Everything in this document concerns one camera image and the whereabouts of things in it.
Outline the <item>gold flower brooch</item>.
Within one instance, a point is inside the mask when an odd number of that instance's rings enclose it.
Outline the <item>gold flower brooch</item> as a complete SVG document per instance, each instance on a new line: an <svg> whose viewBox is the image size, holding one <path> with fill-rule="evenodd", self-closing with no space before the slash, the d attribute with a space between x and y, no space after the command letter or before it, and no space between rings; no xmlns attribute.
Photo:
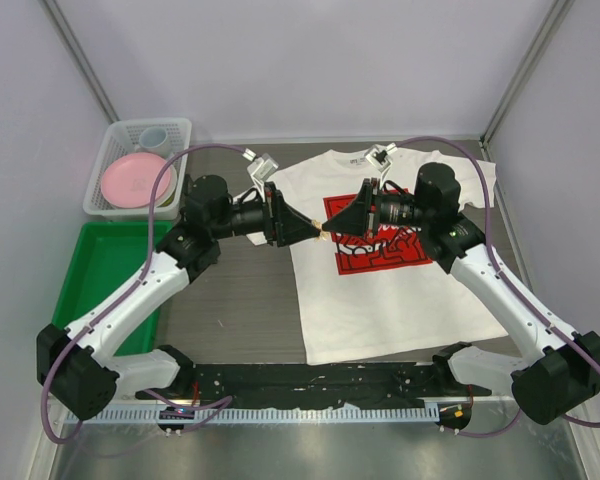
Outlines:
<svg viewBox="0 0 600 480"><path fill-rule="evenodd" d="M321 222L312 220L311 223L312 226L318 231L318 235L314 238L315 241L327 241L330 239L330 233L323 229Z"/></svg>

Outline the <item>white printed t-shirt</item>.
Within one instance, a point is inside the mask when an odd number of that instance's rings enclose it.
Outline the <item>white printed t-shirt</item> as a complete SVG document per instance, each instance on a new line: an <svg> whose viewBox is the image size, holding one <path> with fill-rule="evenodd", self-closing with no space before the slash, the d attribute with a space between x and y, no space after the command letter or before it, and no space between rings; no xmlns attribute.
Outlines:
<svg viewBox="0 0 600 480"><path fill-rule="evenodd" d="M287 204L325 222L349 205L365 178L379 177L364 152L329 150L274 173ZM468 159L401 148L387 179L414 189L419 167L454 170L460 207L483 209ZM364 239L331 234L290 247L307 363L319 365L507 335L470 290L429 259L412 229L381 226Z"/></svg>

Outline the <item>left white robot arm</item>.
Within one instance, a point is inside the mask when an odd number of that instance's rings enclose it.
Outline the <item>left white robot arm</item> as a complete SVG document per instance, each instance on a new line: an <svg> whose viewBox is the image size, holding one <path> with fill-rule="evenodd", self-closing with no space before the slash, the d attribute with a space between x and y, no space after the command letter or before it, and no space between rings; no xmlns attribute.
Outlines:
<svg viewBox="0 0 600 480"><path fill-rule="evenodd" d="M218 261L220 240L253 233L284 247L317 238L321 230L289 206L272 182L254 197L235 200L222 177L196 179L181 220L152 246L137 272L67 327L49 325L38 334L37 375L44 393L80 421L114 399L144 390L185 397L193 387L194 366L182 352L169 345L139 355L117 351L151 313Z"/></svg>

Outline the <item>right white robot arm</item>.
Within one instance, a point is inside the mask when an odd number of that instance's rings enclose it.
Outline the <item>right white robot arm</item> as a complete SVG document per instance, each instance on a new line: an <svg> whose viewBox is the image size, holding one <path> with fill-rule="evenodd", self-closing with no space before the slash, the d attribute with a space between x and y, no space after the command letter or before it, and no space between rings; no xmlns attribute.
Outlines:
<svg viewBox="0 0 600 480"><path fill-rule="evenodd" d="M510 357L459 344L431 371L437 391L475 385L512 396L532 421L547 425L600 391L600 336L580 334L549 314L515 278L460 211L461 187L451 167L422 166L411 194L388 193L376 179L363 181L354 200L328 220L330 233L371 238L384 226L415 229L425 254L468 288L514 341Z"/></svg>

